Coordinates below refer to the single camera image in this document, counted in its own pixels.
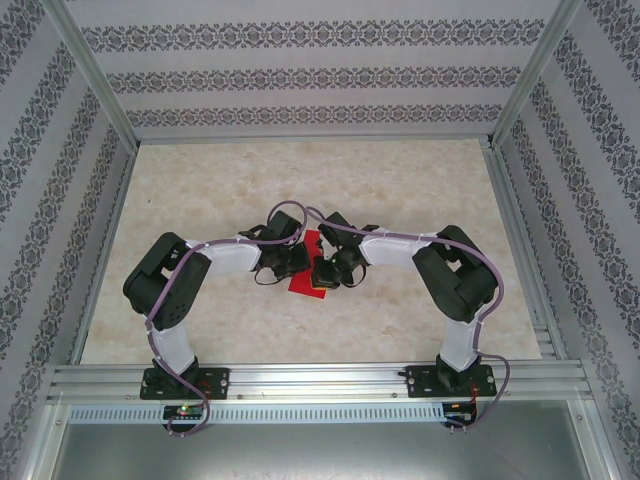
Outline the red square paper sheet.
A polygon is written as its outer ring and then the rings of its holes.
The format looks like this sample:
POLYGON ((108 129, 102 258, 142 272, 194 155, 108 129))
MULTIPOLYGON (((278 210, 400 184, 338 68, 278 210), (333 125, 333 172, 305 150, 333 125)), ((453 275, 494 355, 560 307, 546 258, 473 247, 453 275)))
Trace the red square paper sheet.
POLYGON ((300 295, 324 299, 327 290, 324 288, 316 288, 312 286, 312 272, 315 266, 315 259, 323 255, 320 246, 321 235, 318 230, 307 230, 304 235, 303 244, 306 247, 310 266, 301 273, 293 276, 289 283, 289 292, 300 295))

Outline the grey sheet metal tray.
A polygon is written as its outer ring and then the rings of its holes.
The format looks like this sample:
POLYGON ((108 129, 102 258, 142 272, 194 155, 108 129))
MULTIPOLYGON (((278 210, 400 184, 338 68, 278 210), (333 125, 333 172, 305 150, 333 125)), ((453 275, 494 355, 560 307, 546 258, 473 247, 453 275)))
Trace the grey sheet metal tray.
POLYGON ((27 480, 625 480, 589 401, 516 401, 450 432, 370 423, 221 423, 184 439, 115 407, 46 421, 27 480))

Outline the aluminium mounting rail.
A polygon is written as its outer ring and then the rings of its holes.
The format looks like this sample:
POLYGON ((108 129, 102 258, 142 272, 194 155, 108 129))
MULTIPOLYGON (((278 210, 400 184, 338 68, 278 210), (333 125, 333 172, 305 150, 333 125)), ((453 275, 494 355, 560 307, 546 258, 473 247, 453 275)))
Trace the aluminium mounting rail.
MULTIPOLYGON (((591 400, 593 389, 575 360, 516 360, 511 375, 490 363, 502 398, 591 400)), ((49 404, 139 403, 143 365, 68 365, 53 370, 49 404)), ((230 370, 230 403, 346 403, 408 400, 401 363, 235 364, 230 370)))

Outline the aluminium frame cross beam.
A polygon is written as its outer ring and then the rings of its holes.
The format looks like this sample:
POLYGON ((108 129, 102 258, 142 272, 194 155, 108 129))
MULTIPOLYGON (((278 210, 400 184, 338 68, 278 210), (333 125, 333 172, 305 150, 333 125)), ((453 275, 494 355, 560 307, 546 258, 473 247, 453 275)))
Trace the aluminium frame cross beam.
POLYGON ((361 141, 462 141, 478 140, 481 147, 491 145, 491 136, 470 134, 360 134, 360 135, 236 135, 213 137, 167 137, 148 138, 140 141, 141 146, 155 145, 198 145, 198 144, 240 144, 240 143, 302 143, 302 142, 361 142, 361 141))

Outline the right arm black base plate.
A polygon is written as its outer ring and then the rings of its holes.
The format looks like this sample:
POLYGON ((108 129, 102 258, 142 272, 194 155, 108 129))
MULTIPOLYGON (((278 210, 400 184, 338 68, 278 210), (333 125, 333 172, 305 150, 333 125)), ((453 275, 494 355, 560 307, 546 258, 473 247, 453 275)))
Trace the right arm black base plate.
POLYGON ((405 368, 410 398, 495 397, 497 387, 489 365, 472 365, 457 372, 447 365, 413 365, 405 368))

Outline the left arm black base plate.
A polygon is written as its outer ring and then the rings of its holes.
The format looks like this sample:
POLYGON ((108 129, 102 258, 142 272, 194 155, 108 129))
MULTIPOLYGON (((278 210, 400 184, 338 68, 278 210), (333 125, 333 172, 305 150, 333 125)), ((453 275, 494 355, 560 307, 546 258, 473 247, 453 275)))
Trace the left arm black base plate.
MULTIPOLYGON (((210 400, 225 400, 229 386, 228 368, 196 367, 182 378, 210 400)), ((197 400, 200 396, 161 368, 144 370, 139 396, 142 400, 197 400)))

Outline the aluminium table side rail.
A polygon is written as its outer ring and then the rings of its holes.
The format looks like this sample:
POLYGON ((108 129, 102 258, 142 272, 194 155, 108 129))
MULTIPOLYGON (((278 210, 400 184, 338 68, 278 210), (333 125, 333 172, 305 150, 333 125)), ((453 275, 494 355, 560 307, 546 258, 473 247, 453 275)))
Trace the aluminium table side rail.
POLYGON ((525 219, 502 157, 487 140, 480 141, 489 179, 505 227, 524 299, 544 359, 569 360, 554 311, 530 242, 525 219))
POLYGON ((134 148, 134 150, 128 155, 126 163, 121 171, 117 189, 114 193, 114 198, 109 210, 105 230, 101 237, 100 248, 96 256, 88 290, 80 311, 81 316, 79 317, 78 325, 74 330, 68 355, 64 361, 66 365, 79 365, 81 362, 139 150, 140 147, 134 148))

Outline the aluminium frame post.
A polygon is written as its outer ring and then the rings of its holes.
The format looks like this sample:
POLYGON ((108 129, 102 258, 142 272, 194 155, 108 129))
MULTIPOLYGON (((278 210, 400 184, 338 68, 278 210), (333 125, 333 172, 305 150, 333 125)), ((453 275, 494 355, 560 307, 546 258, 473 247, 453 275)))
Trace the aluminium frame post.
POLYGON ((39 0, 129 153, 140 140, 65 0, 39 0))
POLYGON ((530 92, 542 75, 554 48, 563 37, 583 0, 558 0, 549 22, 541 33, 531 56, 525 64, 513 91, 487 137, 487 148, 495 151, 507 137, 530 92))

